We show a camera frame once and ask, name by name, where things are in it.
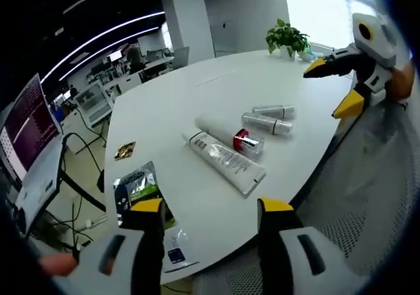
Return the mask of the person's right hand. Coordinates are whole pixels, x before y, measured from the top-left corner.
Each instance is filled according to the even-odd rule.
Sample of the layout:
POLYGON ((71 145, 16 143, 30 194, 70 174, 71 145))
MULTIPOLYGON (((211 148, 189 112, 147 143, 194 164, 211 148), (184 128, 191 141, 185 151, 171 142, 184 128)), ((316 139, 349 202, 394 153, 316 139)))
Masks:
POLYGON ((413 58, 402 69, 392 69, 392 79, 388 93, 394 101, 405 100, 410 97, 415 79, 415 64, 413 58))

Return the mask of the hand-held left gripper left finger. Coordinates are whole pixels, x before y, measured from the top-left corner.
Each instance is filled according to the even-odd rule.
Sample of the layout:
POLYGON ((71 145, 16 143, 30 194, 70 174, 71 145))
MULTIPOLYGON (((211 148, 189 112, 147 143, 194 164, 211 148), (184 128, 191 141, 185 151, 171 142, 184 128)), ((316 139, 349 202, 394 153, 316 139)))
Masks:
POLYGON ((165 203, 135 204, 123 223, 84 248, 78 266, 55 277, 61 294, 160 294, 164 257, 165 203))

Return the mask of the person's left hand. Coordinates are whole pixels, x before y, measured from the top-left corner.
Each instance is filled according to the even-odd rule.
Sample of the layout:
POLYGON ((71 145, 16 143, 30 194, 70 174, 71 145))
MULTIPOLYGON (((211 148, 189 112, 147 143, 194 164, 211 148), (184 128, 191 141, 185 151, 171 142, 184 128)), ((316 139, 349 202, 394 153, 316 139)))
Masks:
POLYGON ((78 262, 72 254, 57 253, 38 259, 44 273, 50 276, 68 276, 77 266, 78 262))

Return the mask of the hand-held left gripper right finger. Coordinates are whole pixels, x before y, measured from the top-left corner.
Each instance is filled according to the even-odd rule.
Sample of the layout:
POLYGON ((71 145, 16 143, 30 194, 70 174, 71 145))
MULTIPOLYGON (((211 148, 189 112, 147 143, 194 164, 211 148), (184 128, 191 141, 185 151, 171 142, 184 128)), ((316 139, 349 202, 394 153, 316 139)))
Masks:
POLYGON ((294 208, 260 197, 258 254, 263 294, 348 294, 351 272, 338 246, 305 227, 294 208))

